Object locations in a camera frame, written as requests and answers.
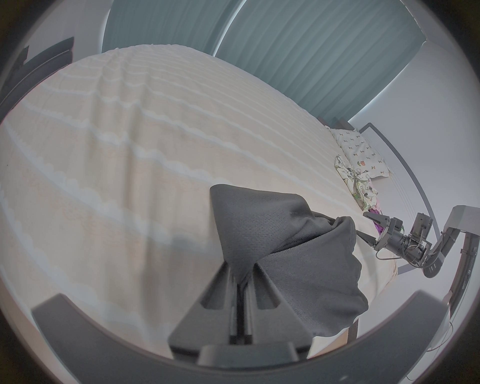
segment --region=teal curtain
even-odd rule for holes
[[[216,56],[332,122],[368,104],[424,41],[400,0],[247,0]]]
[[[179,44],[212,54],[240,0],[115,0],[102,52],[139,44]]]

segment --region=pillow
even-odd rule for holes
[[[330,132],[358,173],[368,171],[372,179],[378,176],[389,176],[385,160],[361,133],[344,129],[330,130]]]

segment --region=gray garment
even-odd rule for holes
[[[218,184],[210,197],[223,257],[241,287],[258,262],[315,336],[336,335],[368,309],[351,217],[322,217],[291,193]]]

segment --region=bed sheet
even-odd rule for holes
[[[0,275],[29,318],[63,292],[154,353],[223,262],[209,188],[297,193],[375,236],[313,116],[191,48],[82,59],[33,89],[0,129]],[[359,241],[369,302],[396,273]],[[329,343],[316,340],[315,345]]]

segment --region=wall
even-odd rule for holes
[[[52,45],[74,36],[73,61],[101,52],[99,36],[113,0],[62,0],[25,43],[27,60]]]
[[[480,206],[480,84],[446,29],[423,5],[413,0],[405,4],[427,41],[350,123],[359,129],[372,122],[395,146],[417,176],[443,229],[454,205]],[[453,280],[463,238],[460,235],[435,278],[426,279],[419,270],[399,275],[360,319],[359,333],[384,320],[417,289],[442,299]],[[480,288],[478,272],[480,262],[452,320],[455,332]],[[426,353],[409,378],[418,377],[445,345]]]

